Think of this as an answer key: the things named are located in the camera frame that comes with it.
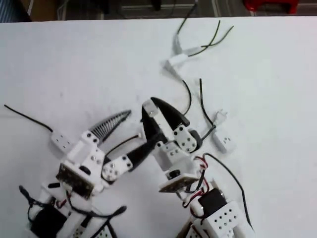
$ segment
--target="cable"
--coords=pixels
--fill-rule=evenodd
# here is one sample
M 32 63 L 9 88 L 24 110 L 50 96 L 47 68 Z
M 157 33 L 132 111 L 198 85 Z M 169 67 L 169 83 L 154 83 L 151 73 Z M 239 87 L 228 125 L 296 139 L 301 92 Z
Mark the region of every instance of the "cable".
M 210 119 L 210 117 L 208 116 L 208 114 L 207 114 L 207 112 L 205 110 L 204 100 L 203 100 L 203 85 L 202 85 L 202 79 L 201 78 L 199 79 L 199 88 L 200 88 L 200 104 L 202 106 L 202 110 L 203 110 L 203 113 L 204 113 L 206 119 L 211 124 L 211 128 L 209 129 L 209 131 L 202 137 L 202 140 L 204 140 L 216 128 L 216 126 L 214 125 L 213 121 Z
M 183 202 L 183 208 L 187 208 L 189 206 L 189 204 L 194 200 L 195 197 L 197 196 L 201 196 L 203 195 L 202 191 L 198 191 L 197 193 L 195 193 L 190 199 L 189 202 L 187 204 L 185 204 L 185 202 Z
M 38 121 L 38 120 L 35 120 L 35 119 L 31 118 L 31 117 L 28 117 L 27 115 L 24 115 L 24 114 L 22 114 L 22 113 L 20 113 L 20 112 L 18 112 L 18 111 L 16 111 L 16 110 L 14 110 L 14 109 L 12 109 L 11 107 L 7 106 L 6 104 L 4 104 L 4 106 L 5 106 L 6 108 L 8 108 L 9 110 L 11 110 L 11 111 L 13 111 L 13 112 L 19 114 L 20 116 L 23 116 L 23 117 L 25 117 L 25 118 L 27 118 L 27 119 L 29 119 L 29 120 L 35 122 L 36 124 L 39 124 L 39 125 L 45 127 L 45 128 L 46 128 L 47 130 L 49 130 L 50 132 L 53 132 L 53 129 L 50 128 L 48 125 L 46 125 L 46 124 L 44 124 L 44 123 L 42 123 L 42 122 L 40 122 L 40 121 Z
M 34 221 L 30 218 L 30 210 L 31 210 L 32 206 L 29 206 L 29 209 L 28 209 L 28 220 L 30 223 L 33 223 Z
M 190 92 L 190 89 L 189 89 L 187 83 L 186 83 L 184 80 L 182 80 L 182 81 L 183 81 L 183 83 L 184 83 L 184 85 L 185 85 L 185 87 L 186 87 L 186 89 L 187 89 L 188 96 L 189 96 L 189 105 L 188 105 L 188 108 L 187 108 L 187 110 L 183 113 L 183 115 L 186 115 L 186 114 L 188 113 L 188 111 L 189 111 L 191 105 L 192 105 L 192 94 L 191 94 L 191 92 Z
M 96 238 L 99 233 L 110 223 L 111 218 L 108 218 L 103 225 L 90 237 L 90 238 Z
M 117 144 L 116 146 L 114 146 L 111 150 L 109 150 L 109 151 L 106 153 L 106 156 L 109 155 L 112 151 L 114 151 L 114 150 L 115 150 L 116 148 L 118 148 L 119 146 L 123 145 L 124 143 L 126 143 L 126 142 L 128 142 L 128 141 L 130 141 L 130 140 L 133 140 L 133 139 L 135 139 L 135 138 L 138 138 L 138 137 L 139 137 L 139 135 L 134 135 L 134 136 L 132 136 L 132 137 L 130 137 L 130 138 L 128 138 L 128 139 L 122 141 L 121 143 L 119 143 L 119 144 Z
M 219 22 L 218 22 L 217 29 L 216 29 L 216 31 L 215 31 L 215 33 L 214 33 L 214 35 L 213 35 L 213 38 L 212 38 L 211 41 L 209 42 L 208 46 L 206 46 L 206 47 L 205 47 L 204 49 L 202 49 L 201 51 L 198 51 L 197 53 L 194 53 L 194 54 L 189 55 L 188 57 L 196 56 L 196 55 L 198 55 L 198 54 L 204 52 L 206 49 L 208 49 L 208 47 L 213 43 L 214 39 L 216 38 L 216 35 L 217 35 L 217 33 L 218 33 L 218 30 L 219 30 L 219 26 L 220 26 L 220 20 L 219 20 Z
M 219 40 L 217 41 L 216 43 L 214 44 L 208 44 L 207 46 L 201 46 L 201 47 L 209 47 L 209 46 L 215 46 L 215 45 L 218 45 L 219 43 L 221 43 L 221 41 L 224 40 L 224 38 L 226 38 L 226 36 L 229 34 L 229 32 L 232 30 L 234 26 L 231 26 L 230 29 L 226 32 L 226 34 L 224 34 L 224 36 Z
M 74 207 L 73 204 L 71 203 L 71 200 L 70 200 L 70 196 L 69 196 L 69 193 L 68 191 L 66 191 L 66 198 L 67 198 L 67 201 L 70 205 L 70 207 L 77 213 L 79 214 L 82 214 L 82 215 L 85 215 L 85 216 L 91 216 L 91 217 L 98 217 L 98 218 L 112 218 L 112 217 L 115 217 L 115 216 L 118 216 L 118 215 L 121 215 L 122 213 L 125 212 L 125 210 L 127 210 L 127 206 L 121 206 L 119 207 L 117 210 L 115 210 L 115 212 L 113 212 L 112 214 L 109 214 L 109 215 L 100 215 L 100 214 L 97 214 L 95 213 L 94 211 L 85 211 L 85 210 L 81 210 L 77 207 Z
M 179 34 L 180 30 L 183 28 L 183 25 L 185 24 L 186 20 L 188 19 L 188 17 L 193 13 L 193 11 L 195 10 L 195 8 L 197 7 L 197 4 L 195 3 L 193 5 L 193 7 L 189 10 L 189 12 L 187 13 L 187 15 L 185 16 L 182 24 L 179 26 L 178 30 L 177 30 L 177 34 Z
M 230 175 L 233 177 L 233 179 L 236 181 L 236 183 L 238 184 L 239 188 L 241 189 L 241 193 L 242 193 L 242 200 L 243 200 L 243 206 L 244 206 L 244 211 L 246 213 L 246 218 L 247 218 L 247 221 L 249 223 L 249 225 L 251 226 L 252 228 L 252 225 L 251 225 L 251 221 L 250 221 L 250 217 L 249 217 L 249 213 L 248 213 L 248 208 L 247 208 L 247 202 L 246 202 L 246 197 L 245 197 L 245 194 L 244 194 L 244 190 L 243 190 L 243 187 L 242 185 L 240 184 L 239 180 L 236 178 L 236 176 L 231 172 L 231 170 L 223 163 L 221 162 L 219 159 L 217 159 L 214 155 L 210 154 L 210 153 L 204 153 L 203 154 L 203 158 L 205 158 L 205 156 L 208 155 L 210 157 L 212 157 L 214 160 L 216 160 L 219 164 L 221 164 L 229 173 Z
M 213 125 L 213 126 L 209 129 L 209 131 L 207 131 L 207 133 L 202 137 L 202 140 L 205 140 L 215 128 L 216 128 L 216 126 Z
M 202 174 L 200 175 L 197 187 L 194 191 L 185 191 L 185 193 L 194 193 L 197 192 L 199 190 L 199 188 L 201 187 L 203 180 L 204 180 L 204 176 L 205 176 L 205 170 L 202 171 Z
M 168 17 L 170 17 L 170 16 L 173 15 L 174 10 L 175 10 L 175 6 L 176 6 L 176 2 L 177 2 L 177 0 L 174 0 L 174 5 L 173 5 L 172 10 L 170 11 L 170 13 L 169 13 L 167 16 L 165 16 L 165 17 L 163 17 L 163 18 L 168 18 Z

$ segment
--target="white surface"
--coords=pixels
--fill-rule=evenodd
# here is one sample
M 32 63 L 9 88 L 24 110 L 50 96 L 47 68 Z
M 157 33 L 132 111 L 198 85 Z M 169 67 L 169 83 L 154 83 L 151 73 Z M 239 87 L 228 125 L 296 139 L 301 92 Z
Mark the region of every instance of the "white surface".
M 0 24 L 0 102 L 60 129 L 72 141 L 101 119 L 132 109 L 133 115 L 102 147 L 107 150 L 137 131 L 141 104 L 151 96 L 185 110 L 186 89 L 160 66 L 171 56 L 180 22 Z M 194 93 L 191 126 L 199 133 L 207 130 L 197 98 L 201 77 L 207 111 L 229 111 L 222 126 L 237 142 L 234 153 L 223 156 L 209 139 L 200 153 L 215 153 L 238 174 L 257 237 L 314 236 L 317 18 L 225 18 L 219 32 L 232 24 L 226 40 L 180 71 Z M 190 19 L 181 33 L 183 47 L 205 44 L 216 25 L 215 18 Z M 6 108 L 0 109 L 0 120 L 0 229 L 4 237 L 19 237 L 27 202 L 18 185 L 38 195 L 41 181 L 58 163 L 58 151 L 46 129 Z M 213 170 L 208 176 L 224 177 L 223 190 L 239 198 L 234 181 L 209 162 Z M 188 211 L 176 195 L 157 193 L 163 181 L 163 172 L 149 157 L 97 199 L 104 212 L 128 206 L 112 222 L 119 237 L 175 237 Z

